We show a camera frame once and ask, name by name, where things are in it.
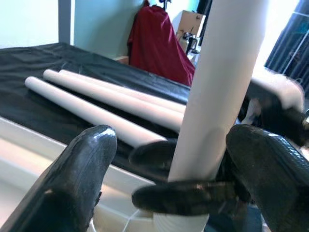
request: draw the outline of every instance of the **blue wall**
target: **blue wall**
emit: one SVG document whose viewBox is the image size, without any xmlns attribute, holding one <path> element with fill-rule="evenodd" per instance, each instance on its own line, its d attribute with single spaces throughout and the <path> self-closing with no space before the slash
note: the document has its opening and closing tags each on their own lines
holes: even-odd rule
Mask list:
<svg viewBox="0 0 309 232">
<path fill-rule="evenodd" d="M 171 21 L 182 10 L 196 10 L 198 2 L 173 0 L 167 10 Z M 109 58 L 127 55 L 126 42 L 142 3 L 143 0 L 75 0 L 74 45 Z"/>
</svg>

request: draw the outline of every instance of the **wall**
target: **wall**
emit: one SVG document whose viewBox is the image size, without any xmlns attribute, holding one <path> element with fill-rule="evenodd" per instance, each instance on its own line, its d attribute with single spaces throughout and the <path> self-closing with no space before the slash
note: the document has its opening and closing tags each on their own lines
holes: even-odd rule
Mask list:
<svg viewBox="0 0 309 232">
<path fill-rule="evenodd" d="M 163 5 L 158 0 L 150 2 Z M 196 10 L 198 2 L 169 3 L 167 12 L 173 26 L 178 27 L 183 9 Z M 126 42 L 142 3 L 143 0 L 75 0 L 74 45 L 109 58 L 127 55 Z"/>
<path fill-rule="evenodd" d="M 57 42 L 57 0 L 0 0 L 0 48 Z"/>
</svg>

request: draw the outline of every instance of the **red cloth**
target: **red cloth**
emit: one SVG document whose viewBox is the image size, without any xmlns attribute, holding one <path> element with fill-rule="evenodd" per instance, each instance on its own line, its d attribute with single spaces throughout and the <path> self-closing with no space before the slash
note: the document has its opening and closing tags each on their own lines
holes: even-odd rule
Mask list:
<svg viewBox="0 0 309 232">
<path fill-rule="evenodd" d="M 129 63 L 191 86 L 195 68 L 174 34 L 169 15 L 158 6 L 143 6 L 128 40 Z"/>
</svg>

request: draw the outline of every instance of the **red fabric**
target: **red fabric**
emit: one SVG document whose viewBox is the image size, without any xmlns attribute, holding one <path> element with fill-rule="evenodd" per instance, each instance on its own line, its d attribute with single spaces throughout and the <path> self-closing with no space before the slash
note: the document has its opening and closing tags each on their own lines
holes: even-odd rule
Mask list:
<svg viewBox="0 0 309 232">
<path fill-rule="evenodd" d="M 195 68 L 176 39 L 169 15 L 143 6 L 128 40 L 130 65 L 191 86 Z"/>
</svg>

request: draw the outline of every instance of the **white pole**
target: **white pole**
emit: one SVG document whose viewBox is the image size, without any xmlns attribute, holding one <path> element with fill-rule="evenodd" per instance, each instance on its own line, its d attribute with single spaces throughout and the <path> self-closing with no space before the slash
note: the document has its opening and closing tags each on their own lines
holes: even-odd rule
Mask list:
<svg viewBox="0 0 309 232">
<path fill-rule="evenodd" d="M 156 141 L 166 141 L 161 135 L 110 113 L 36 77 L 28 77 L 25 85 L 34 92 L 65 108 L 94 125 L 107 124 L 116 130 L 117 137 L 132 147 Z"/>
<path fill-rule="evenodd" d="M 264 38 L 267 6 L 267 0 L 213 1 L 169 181 L 214 179 Z M 182 232 L 180 221 L 191 232 L 201 228 L 197 217 L 154 219 L 169 232 Z"/>
<path fill-rule="evenodd" d="M 47 69 L 44 79 L 179 132 L 183 114 L 69 75 Z"/>
<path fill-rule="evenodd" d="M 84 81 L 87 81 L 89 83 L 93 83 L 93 84 L 96 84 L 96 85 L 99 85 L 99 86 L 102 86 L 102 87 L 105 87 L 105 88 L 109 88 L 109 89 L 112 89 L 112 90 L 117 91 L 119 93 L 123 93 L 123 94 L 129 95 L 131 97 L 143 100 L 145 102 L 149 102 L 149 103 L 152 103 L 152 104 L 155 104 L 155 105 L 158 105 L 158 106 L 168 108 L 170 110 L 174 110 L 174 111 L 177 111 L 177 112 L 180 112 L 180 113 L 184 113 L 184 111 L 185 111 L 185 105 L 176 103 L 174 101 L 169 101 L 169 100 L 166 100 L 166 99 L 163 99 L 163 98 L 160 98 L 160 97 L 156 97 L 156 96 L 153 96 L 153 95 L 150 95 L 150 94 L 142 93 L 142 92 L 139 92 L 137 90 L 125 88 L 125 87 L 122 87 L 122 86 L 114 85 L 114 84 L 106 82 L 106 81 L 101 81 L 101 80 L 98 80 L 96 78 L 92 78 L 92 77 L 89 77 L 89 76 L 73 73 L 73 72 L 70 72 L 70 71 L 67 71 L 67 70 L 64 70 L 64 69 L 61 70 L 59 73 L 61 75 L 73 76 L 73 77 L 78 78 L 80 80 L 84 80 Z"/>
</svg>

